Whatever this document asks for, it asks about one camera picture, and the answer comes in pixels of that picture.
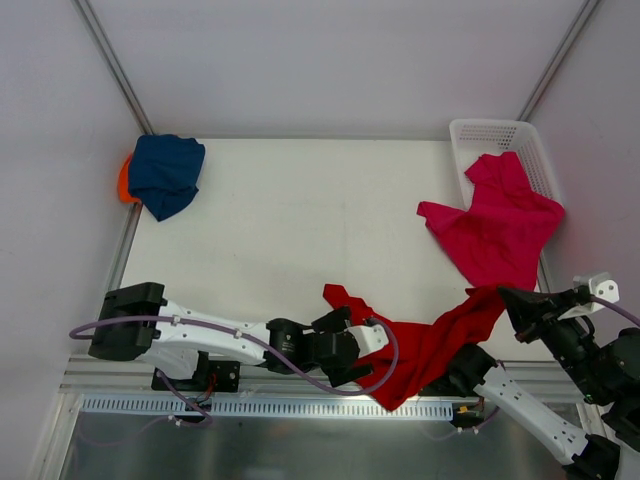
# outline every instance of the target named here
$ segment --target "robotic arm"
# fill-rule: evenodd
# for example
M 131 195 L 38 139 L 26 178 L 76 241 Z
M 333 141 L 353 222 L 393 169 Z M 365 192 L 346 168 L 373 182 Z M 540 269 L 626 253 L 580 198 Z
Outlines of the robotic arm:
M 171 380 L 189 380 L 208 371 L 208 354 L 272 372 L 293 373 L 269 349 L 249 340 L 253 338 L 275 349 L 303 372 L 322 369 L 331 385 L 337 387 L 372 373 L 370 365 L 356 366 L 357 360 L 389 343 L 380 325 L 351 325 L 351 312 L 347 307 L 328 313 L 310 326 L 284 318 L 248 323 L 192 311 L 165 300 L 163 292 L 163 285 L 150 282 L 109 292 L 100 312 L 101 320 L 150 315 L 170 317 L 174 321 L 125 322 L 98 327 L 89 355 L 116 361 L 137 358 L 162 370 Z
M 640 329 L 625 329 L 604 347 L 593 338 L 587 313 L 599 301 L 615 302 L 618 290 L 608 275 L 576 278 L 557 294 L 500 288 L 516 338 L 541 339 L 588 403 L 612 408 L 603 420 L 622 440 L 587 435 L 525 392 L 477 345 L 465 345 L 448 365 L 444 379 L 462 396 L 494 402 L 532 433 L 563 465 L 570 480 L 632 480 L 640 473 Z M 581 316 L 587 329 L 576 320 Z
M 109 292 L 100 313 L 102 324 L 80 327 L 96 327 L 93 336 L 74 338 L 91 338 L 89 354 L 93 357 L 117 361 L 139 358 L 174 381 L 202 378 L 203 371 L 210 371 L 209 354 L 214 354 L 290 374 L 291 368 L 281 361 L 285 358 L 302 372 L 320 368 L 333 387 L 372 373 L 372 367 L 358 359 L 390 341 L 385 331 L 388 327 L 376 323 L 351 325 L 346 307 L 310 326 L 283 318 L 247 323 L 186 309 L 165 300 L 163 291 L 162 285 L 144 283 Z M 624 442 L 622 447 L 607 438 L 587 435 L 564 421 L 518 386 L 477 345 L 460 349 L 438 382 L 449 384 L 461 396 L 480 395 L 494 402 L 545 445 L 564 466 L 569 480 L 637 479 L 640 328 L 625 329 L 619 338 L 599 347 L 593 324 L 586 317 L 602 308 L 602 303 L 618 300 L 615 282 L 605 274 L 577 278 L 573 289 L 555 294 L 510 288 L 501 288 L 500 294 L 520 342 L 542 340 L 586 402 L 613 404 L 602 418 Z M 140 321 L 109 320 L 118 317 Z M 160 317 L 164 322 L 154 321 Z

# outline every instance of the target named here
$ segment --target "metal frame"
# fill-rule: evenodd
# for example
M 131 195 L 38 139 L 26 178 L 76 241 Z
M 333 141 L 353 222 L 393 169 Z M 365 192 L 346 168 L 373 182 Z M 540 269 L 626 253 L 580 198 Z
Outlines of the metal frame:
M 82 23 L 84 23 L 87 28 L 89 34 L 91 35 L 92 40 L 94 41 L 102 59 L 104 60 L 107 68 L 111 72 L 113 79 L 115 80 L 122 96 L 124 97 L 129 109 L 131 110 L 131 114 L 133 118 L 138 123 L 140 130 L 144 133 L 151 134 L 154 133 L 153 127 L 147 114 L 144 112 L 140 101 L 136 95 L 136 92 L 133 90 L 131 86 L 131 82 L 127 78 L 122 65 L 120 64 L 120 60 L 113 50 L 113 46 L 109 41 L 109 37 L 102 27 L 102 24 L 98 20 L 95 10 L 91 6 L 89 0 L 71 0 L 74 7 L 78 11 L 80 15 L 80 19 Z
M 578 14 L 574 18 L 569 30 L 562 38 L 560 45 L 551 57 L 551 60 L 547 64 L 540 80 L 536 84 L 533 92 L 529 96 L 527 103 L 523 107 L 518 120 L 522 122 L 528 122 L 533 117 L 536 109 L 542 101 L 542 97 L 549 89 L 552 82 L 555 80 L 560 67 L 565 63 L 569 53 L 573 50 L 578 39 L 582 36 L 583 32 L 591 24 L 591 21 L 595 18 L 599 7 L 602 6 L 604 0 L 585 0 L 578 11 Z
M 406 402 L 389 412 L 369 397 L 363 398 L 284 398 L 277 396 L 238 396 L 218 393 L 207 401 L 209 412 L 218 417 L 317 418 L 353 420 L 419 420 L 448 422 L 453 419 L 451 401 L 424 400 Z M 152 394 L 86 394 L 82 412 L 117 413 L 150 416 L 194 416 L 200 413 L 171 393 Z
M 518 120 L 529 121 L 540 105 L 544 93 L 557 76 L 561 66 L 575 47 L 586 27 L 593 21 L 604 0 L 585 0 L 574 21 L 563 37 L 545 71 L 537 82 L 529 99 L 525 103 Z M 112 74 L 125 102 L 136 120 L 140 130 L 153 134 L 154 129 L 143 106 L 131 85 L 124 69 L 100 23 L 90 0 L 71 0 L 79 17 L 94 41 L 107 68 Z M 133 245 L 135 231 L 140 218 L 141 207 L 131 207 L 121 241 L 116 252 L 109 275 L 108 289 L 118 288 L 121 284 L 127 259 Z M 539 269 L 539 284 L 543 291 L 549 291 L 550 279 L 544 256 Z M 577 403 L 583 427 L 592 433 L 605 434 L 610 438 L 612 432 L 602 423 L 599 408 L 581 404 L 582 395 L 565 372 L 554 362 L 506 362 L 505 367 L 523 388 L 544 402 Z M 46 430 L 36 452 L 36 458 L 29 478 L 57 480 L 64 468 L 66 453 L 69 449 L 77 416 L 82 408 L 86 394 L 131 394 L 155 395 L 150 390 L 152 370 L 142 362 L 115 363 L 93 359 L 87 355 L 73 355 L 60 387 L 53 421 Z M 331 400 L 330 395 L 320 395 L 318 390 L 297 377 L 283 377 L 265 372 L 255 367 L 243 367 L 241 370 L 240 397 L 269 397 L 282 399 L 321 398 Z M 460 401 L 460 399 L 436 399 Z
M 504 362 L 514 380 L 536 398 L 547 403 L 577 403 L 582 394 L 555 362 Z M 72 355 L 65 372 L 61 393 L 154 394 L 151 390 L 153 367 L 142 361 L 108 362 L 88 355 Z M 326 377 L 314 375 L 318 380 Z M 356 390 L 355 385 L 341 387 Z M 296 375 L 279 375 L 263 368 L 242 366 L 238 395 L 269 398 L 341 398 L 319 391 Z M 424 400 L 451 400 L 426 398 Z
M 48 424 L 40 448 L 29 472 L 38 480 L 58 480 L 64 468 L 76 420 L 82 407 L 82 394 L 58 394 L 52 421 Z

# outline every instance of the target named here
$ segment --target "white basket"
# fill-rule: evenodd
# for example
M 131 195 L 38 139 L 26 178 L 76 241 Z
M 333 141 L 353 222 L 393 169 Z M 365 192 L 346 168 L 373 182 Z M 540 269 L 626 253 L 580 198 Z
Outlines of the white basket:
M 518 154 L 533 191 L 562 204 L 549 158 L 542 148 L 538 131 L 530 123 L 513 120 L 454 120 L 449 125 L 449 131 L 465 208 L 471 206 L 474 186 L 464 172 L 480 155 L 501 155 L 507 151 Z

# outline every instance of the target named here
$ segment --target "red cloth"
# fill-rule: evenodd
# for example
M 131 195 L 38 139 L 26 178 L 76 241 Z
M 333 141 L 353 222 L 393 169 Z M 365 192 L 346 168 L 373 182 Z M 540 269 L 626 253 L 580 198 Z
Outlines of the red cloth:
M 442 376 L 456 352 L 467 343 L 483 342 L 491 335 L 496 320 L 504 310 L 496 285 L 470 288 L 469 298 L 438 318 L 433 325 L 392 322 L 378 315 L 361 298 L 351 297 L 340 285 L 325 285 L 324 298 L 335 309 L 351 308 L 351 321 L 362 325 L 375 317 L 391 327 L 398 339 L 400 358 L 391 377 L 371 394 L 387 410 L 395 410 L 423 387 Z M 391 344 L 367 355 L 359 364 L 371 363 L 373 373 L 358 380 L 370 387 L 386 373 L 393 360 Z
M 514 152 L 482 155 L 466 175 L 475 184 L 468 212 L 421 202 L 418 215 L 472 285 L 509 282 L 533 290 L 540 252 L 564 209 L 531 190 Z

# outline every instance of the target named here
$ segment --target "cable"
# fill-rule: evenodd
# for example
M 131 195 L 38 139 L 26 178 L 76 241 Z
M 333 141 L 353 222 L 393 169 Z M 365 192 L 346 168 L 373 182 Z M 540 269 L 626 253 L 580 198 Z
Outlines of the cable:
M 634 323 L 636 327 L 640 327 L 640 318 L 636 317 L 632 313 L 626 311 L 624 308 L 619 307 L 615 303 L 611 303 L 607 300 L 603 300 L 602 298 L 598 298 L 595 295 L 591 295 L 591 301 L 595 303 L 599 303 L 600 305 L 604 305 L 610 310 L 613 310 L 618 315 L 622 315 L 624 318 L 629 320 L 631 323 Z
M 194 399 L 194 402 L 196 402 L 197 404 L 202 404 L 207 400 L 209 400 L 209 398 L 211 398 L 211 394 L 213 393 L 213 386 L 216 384 L 217 381 L 218 381 L 218 377 L 216 376 L 215 373 L 212 373 L 211 375 L 209 375 L 209 386 L 204 392 L 202 392 L 200 395 L 198 395 Z
M 475 427 L 471 427 L 471 428 L 456 428 L 455 430 L 441 436 L 441 437 L 434 437 L 433 435 L 431 435 L 430 433 L 428 433 L 422 425 L 420 425 L 420 431 L 422 432 L 422 434 L 427 437 L 429 440 L 432 440 L 434 442 L 444 442 L 445 440 L 449 440 L 450 438 L 456 436 L 456 435 L 460 435 L 461 433 L 464 432 L 469 432 L 469 431 L 473 431 L 474 433 L 477 433 L 481 428 L 486 427 L 489 423 L 493 422 L 493 420 L 496 418 L 496 415 L 498 414 L 498 412 L 500 411 L 500 407 L 496 407 L 493 409 L 493 411 L 487 416 L 487 418 L 484 419 L 484 421 L 480 424 L 477 425 Z
M 460 408 L 458 408 L 457 413 L 472 412 L 472 411 L 484 412 L 484 397 L 482 395 L 478 397 L 478 401 L 473 405 L 469 405 L 469 406 L 461 405 Z
M 187 397 L 185 397 L 179 391 L 177 391 L 174 388 L 174 386 L 171 385 L 171 382 L 169 381 L 167 376 L 164 374 L 164 372 L 158 370 L 158 371 L 156 371 L 156 376 L 158 378 L 160 378 L 160 380 L 162 380 L 164 385 L 167 387 L 167 389 L 171 393 L 173 393 L 176 397 L 178 397 L 180 400 L 182 400 L 187 406 L 189 406 L 190 408 L 192 408 L 196 412 L 200 413 L 200 415 L 202 415 L 206 419 L 206 422 L 203 422 L 203 423 L 190 423 L 190 422 L 183 422 L 182 420 L 177 420 L 176 421 L 176 425 L 177 426 L 204 427 L 204 426 L 211 425 L 213 423 L 213 417 L 211 415 L 209 415 L 207 412 L 205 412 L 202 408 L 200 408 L 200 406 L 198 404 L 193 403 L 191 400 L 189 400 Z
M 587 326 L 589 337 L 593 338 L 594 335 L 596 334 L 596 327 L 594 327 L 593 322 L 591 321 L 591 319 L 589 317 L 587 317 L 586 315 L 581 316 L 580 319 Z
M 138 430 L 137 432 L 135 432 L 132 435 L 129 435 L 128 437 L 125 437 L 123 439 L 117 440 L 117 441 L 113 441 L 113 442 L 97 442 L 95 440 L 92 440 L 90 438 L 88 438 L 84 432 L 82 431 L 82 425 L 84 423 L 84 417 L 85 415 L 80 414 L 78 416 L 78 422 L 76 424 L 76 430 L 75 430 L 75 434 L 76 436 L 82 440 L 84 443 L 91 445 L 92 447 L 118 447 L 124 443 L 127 443 L 130 440 L 133 440 L 134 438 L 137 438 L 139 435 L 141 435 L 142 433 L 146 432 L 147 430 L 149 430 L 153 425 L 155 425 L 156 423 L 160 423 L 162 421 L 169 421 L 170 418 L 168 416 L 163 416 L 163 417 L 156 417 L 153 420 L 151 420 L 150 422 L 146 423 L 140 430 Z
M 181 318 L 181 319 L 179 319 L 179 323 L 183 323 L 185 325 L 193 325 L 195 327 L 209 328 L 211 330 L 216 330 L 218 332 L 226 333 L 226 334 L 232 335 L 232 336 L 237 336 L 239 334 L 242 338 L 245 338 L 245 339 L 249 340 L 250 342 L 253 342 L 256 345 L 259 345 L 260 347 L 264 348 L 265 350 L 268 350 L 269 352 L 271 352 L 278 360 L 280 360 L 287 367 L 289 367 L 291 369 L 291 371 L 293 371 L 296 374 L 298 374 L 300 377 L 305 379 L 310 384 L 318 387 L 320 390 L 323 390 L 323 391 L 325 391 L 327 393 L 331 393 L 331 394 L 334 394 L 334 395 L 342 395 L 342 396 L 345 396 L 345 397 L 355 397 L 355 396 L 358 396 L 358 395 L 368 395 L 370 393 L 373 393 L 378 388 L 380 388 L 382 385 L 384 385 L 384 383 L 391 377 L 391 375 L 395 371 L 396 365 L 398 364 L 398 359 L 400 357 L 400 348 L 399 348 L 399 345 L 398 345 L 398 339 L 393 334 L 393 331 L 391 330 L 391 328 L 386 323 L 384 323 L 382 320 L 380 320 L 378 318 L 373 317 L 370 320 L 373 323 L 380 325 L 385 330 L 385 332 L 387 334 L 387 337 L 389 337 L 389 340 L 390 340 L 391 344 L 393 345 L 393 360 L 391 361 L 391 365 L 389 366 L 389 369 L 385 372 L 385 374 L 382 376 L 382 378 L 380 380 L 378 380 L 374 385 L 372 385 L 370 387 L 363 388 L 361 390 L 356 390 L 356 391 L 339 390 L 337 388 L 333 388 L 333 387 L 330 387 L 328 385 L 325 385 L 324 383 L 316 380 L 312 376 L 310 376 L 310 375 L 306 374 L 305 372 L 303 372 L 302 370 L 300 370 L 287 357 L 285 357 L 282 353 L 280 353 L 278 350 L 273 348 L 271 345 L 269 345 L 268 343 L 260 340 L 257 337 L 254 337 L 253 335 L 251 335 L 249 333 L 243 333 L 243 332 L 241 332 L 241 331 L 239 331 L 239 330 L 237 330 L 235 328 L 224 327 L 222 325 L 216 325 L 216 324 L 213 324 L 213 323 L 205 322 L 205 321 L 202 321 L 202 320 L 195 320 L 195 319 L 191 319 L 191 318 Z M 118 325 L 118 324 L 121 324 L 121 323 L 129 323 L 129 322 L 138 322 L 138 323 L 143 323 L 143 322 L 174 323 L 175 321 L 176 321 L 176 319 L 174 317 L 159 317 L 159 316 L 154 316 L 154 315 L 136 315 L 136 316 L 128 316 L 128 317 L 108 318 L 108 319 L 105 319 L 105 320 L 99 320 L 97 322 L 91 322 L 91 323 L 87 323 L 85 325 L 81 325 L 79 327 L 76 327 L 76 328 L 74 328 L 73 330 L 71 330 L 69 332 L 69 337 L 71 337 L 74 340 L 91 340 L 93 338 L 92 335 L 81 335 L 81 333 L 82 332 L 86 332 L 87 330 L 90 330 L 92 328 L 108 327 L 110 325 Z M 173 387 L 171 387 L 170 390 L 172 392 L 176 392 L 176 390 Z M 184 399 L 183 401 L 185 401 L 189 406 L 193 405 L 192 402 L 187 400 L 182 395 L 180 395 L 179 398 Z M 201 413 L 204 412 L 204 410 L 200 409 L 199 407 L 195 408 L 195 410 L 200 411 Z

